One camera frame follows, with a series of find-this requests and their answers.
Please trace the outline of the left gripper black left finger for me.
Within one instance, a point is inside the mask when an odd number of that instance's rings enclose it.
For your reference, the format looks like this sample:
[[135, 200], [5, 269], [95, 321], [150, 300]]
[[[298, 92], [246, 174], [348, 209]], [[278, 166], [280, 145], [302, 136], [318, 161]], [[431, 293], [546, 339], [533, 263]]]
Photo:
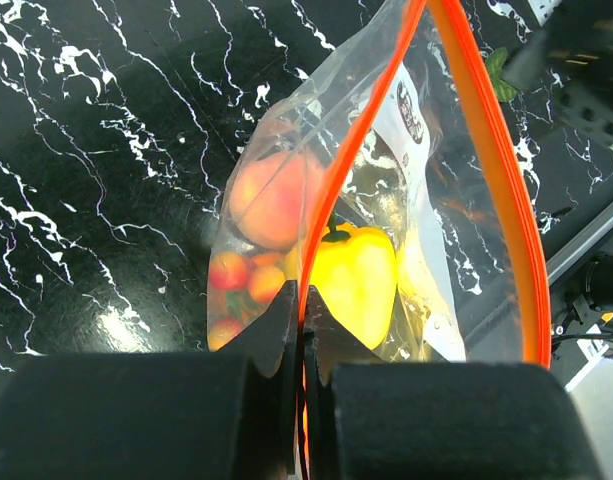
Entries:
[[297, 286], [215, 352], [27, 361], [0, 391], [0, 479], [285, 479]]

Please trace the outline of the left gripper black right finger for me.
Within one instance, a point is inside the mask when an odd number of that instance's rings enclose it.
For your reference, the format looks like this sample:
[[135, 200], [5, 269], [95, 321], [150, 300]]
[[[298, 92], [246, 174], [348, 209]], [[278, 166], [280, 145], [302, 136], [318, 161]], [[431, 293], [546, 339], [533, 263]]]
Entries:
[[316, 289], [305, 333], [313, 479], [600, 479], [557, 380], [523, 363], [386, 363]]

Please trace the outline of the yellow bell pepper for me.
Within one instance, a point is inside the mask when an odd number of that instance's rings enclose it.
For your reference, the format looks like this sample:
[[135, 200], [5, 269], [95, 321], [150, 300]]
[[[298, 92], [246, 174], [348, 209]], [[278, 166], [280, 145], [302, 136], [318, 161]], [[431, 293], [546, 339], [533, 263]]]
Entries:
[[325, 228], [308, 281], [334, 319], [370, 350], [386, 338], [397, 294], [397, 261], [389, 235], [349, 222]]

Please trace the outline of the peach fruit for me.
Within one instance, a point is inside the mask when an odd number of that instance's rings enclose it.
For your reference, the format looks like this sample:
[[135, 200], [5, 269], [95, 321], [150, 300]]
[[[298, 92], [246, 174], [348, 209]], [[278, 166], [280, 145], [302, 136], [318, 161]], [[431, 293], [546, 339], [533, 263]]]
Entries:
[[287, 250], [296, 243], [302, 213], [313, 212], [325, 168], [311, 153], [273, 153], [240, 168], [228, 210], [252, 243]]

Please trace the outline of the clear zip bag orange zipper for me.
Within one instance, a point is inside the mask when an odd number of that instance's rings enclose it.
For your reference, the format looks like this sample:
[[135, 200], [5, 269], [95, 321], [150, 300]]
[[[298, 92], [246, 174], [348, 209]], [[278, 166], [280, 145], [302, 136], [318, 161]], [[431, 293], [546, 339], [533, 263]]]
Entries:
[[[260, 247], [228, 210], [241, 167], [273, 153], [311, 153], [325, 168], [296, 243]], [[297, 286], [296, 470], [310, 477], [305, 323], [311, 270], [325, 228], [386, 232], [397, 294], [386, 363], [526, 362], [548, 366], [545, 260], [510, 134], [457, 1], [387, 1], [259, 121], [231, 174], [215, 244], [283, 255]]]

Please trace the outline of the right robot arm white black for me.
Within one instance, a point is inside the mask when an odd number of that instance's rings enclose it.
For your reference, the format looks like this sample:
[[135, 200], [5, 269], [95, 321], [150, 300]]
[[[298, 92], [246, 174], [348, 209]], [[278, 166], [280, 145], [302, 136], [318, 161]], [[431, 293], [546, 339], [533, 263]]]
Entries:
[[613, 152], [613, 1], [560, 1], [500, 77], [525, 91], [550, 68], [567, 77], [559, 120]]

